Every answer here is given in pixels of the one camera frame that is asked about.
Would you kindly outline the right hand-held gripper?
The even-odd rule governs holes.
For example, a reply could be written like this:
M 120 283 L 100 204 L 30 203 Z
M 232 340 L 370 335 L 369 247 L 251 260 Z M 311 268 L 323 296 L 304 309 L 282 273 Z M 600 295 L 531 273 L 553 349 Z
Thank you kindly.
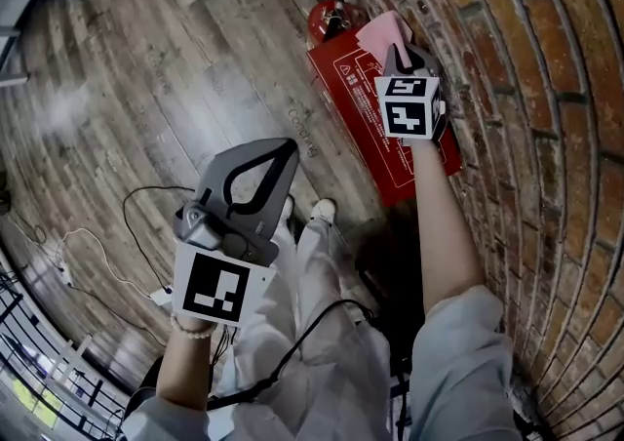
M 393 44 L 387 51 L 383 75 L 374 79 L 384 133 L 391 138 L 438 144 L 446 128 L 440 64 L 412 44 L 407 44 L 407 52 L 412 73 L 400 71 L 401 57 Z

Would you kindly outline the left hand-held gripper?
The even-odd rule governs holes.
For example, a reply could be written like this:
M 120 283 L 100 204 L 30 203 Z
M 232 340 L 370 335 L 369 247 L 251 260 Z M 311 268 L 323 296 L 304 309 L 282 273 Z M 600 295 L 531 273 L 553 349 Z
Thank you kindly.
M 259 308 L 276 276 L 279 248 L 271 238 L 298 161 L 290 138 L 253 140 L 214 157 L 197 189 L 202 205 L 190 201 L 175 215 L 174 312 L 241 327 Z M 269 167 L 252 199 L 235 202 L 234 180 L 264 163 Z

